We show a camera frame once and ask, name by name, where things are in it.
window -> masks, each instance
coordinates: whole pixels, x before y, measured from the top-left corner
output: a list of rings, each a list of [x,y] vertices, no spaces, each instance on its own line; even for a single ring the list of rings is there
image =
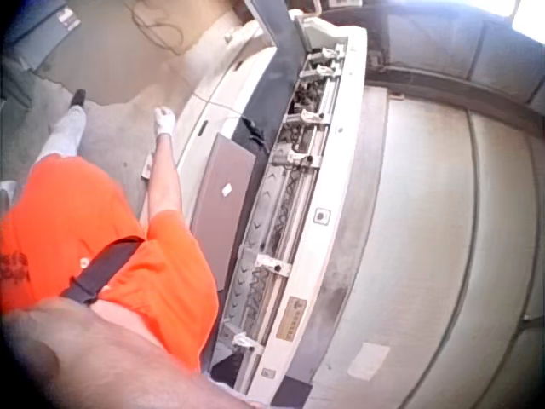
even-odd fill
[[[545,44],[545,1],[522,0],[514,16],[513,29]]]

brown panel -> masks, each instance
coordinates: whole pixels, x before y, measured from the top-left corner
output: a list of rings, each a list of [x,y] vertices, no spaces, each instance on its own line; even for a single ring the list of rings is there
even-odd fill
[[[218,134],[198,193],[191,230],[214,274],[218,291],[225,287],[254,161],[252,153]]]

white label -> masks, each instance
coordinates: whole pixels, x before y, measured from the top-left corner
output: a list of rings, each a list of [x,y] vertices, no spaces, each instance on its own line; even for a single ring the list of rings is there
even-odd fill
[[[361,7],[364,0],[330,0],[330,7]]]
[[[348,375],[370,381],[381,369],[389,352],[390,347],[377,345],[376,343],[364,343],[356,358],[348,367]]]
[[[222,188],[221,194],[223,195],[224,198],[226,198],[227,195],[228,195],[230,192],[232,192],[232,186],[231,186],[231,183],[227,183],[227,184],[225,185],[225,187]]]

sticker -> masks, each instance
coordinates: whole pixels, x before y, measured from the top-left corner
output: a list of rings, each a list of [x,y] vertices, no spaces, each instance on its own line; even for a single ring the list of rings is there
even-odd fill
[[[282,317],[282,321],[280,322],[276,338],[293,342],[306,307],[307,300],[290,297],[288,300],[288,307],[286,307],[284,317]]]
[[[261,376],[266,377],[267,379],[274,379],[274,377],[276,377],[276,371],[273,369],[263,368],[263,371],[261,371]]]
[[[364,0],[329,0],[330,8],[337,7],[361,7],[364,5]]]
[[[350,363],[348,375],[364,381],[370,381],[378,370],[381,369],[389,352],[390,347],[376,343],[364,343],[356,358]]]
[[[87,257],[83,257],[79,259],[79,267],[87,268],[88,266],[89,266],[89,259]]]
[[[153,165],[153,154],[154,152],[149,152],[146,156],[146,162],[144,163],[144,169],[142,169],[141,176],[142,178],[149,181],[152,175],[152,165]]]
[[[232,192],[232,186],[231,186],[231,183],[227,183],[225,187],[222,188],[221,194],[223,195],[224,198],[226,198],[230,192]]]
[[[314,222],[327,226],[330,223],[331,212],[327,209],[317,208],[314,213]]]

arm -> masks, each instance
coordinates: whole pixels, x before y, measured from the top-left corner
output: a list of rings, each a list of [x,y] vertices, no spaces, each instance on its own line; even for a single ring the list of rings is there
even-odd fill
[[[155,110],[157,148],[149,184],[148,223],[163,210],[181,211],[180,178],[172,154],[175,115],[168,108]]]

